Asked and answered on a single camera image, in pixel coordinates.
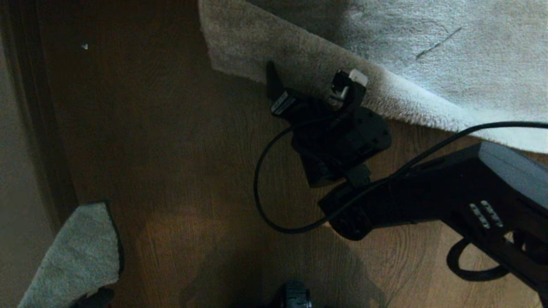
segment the white carpet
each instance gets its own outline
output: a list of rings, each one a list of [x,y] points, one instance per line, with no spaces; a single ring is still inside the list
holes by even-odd
[[[388,118],[452,131],[548,122],[546,2],[253,2],[293,24],[244,1],[200,1],[214,69],[264,82],[273,60],[292,87],[325,95],[337,69],[355,67],[370,80],[364,103]],[[477,135],[548,152],[545,130]]]

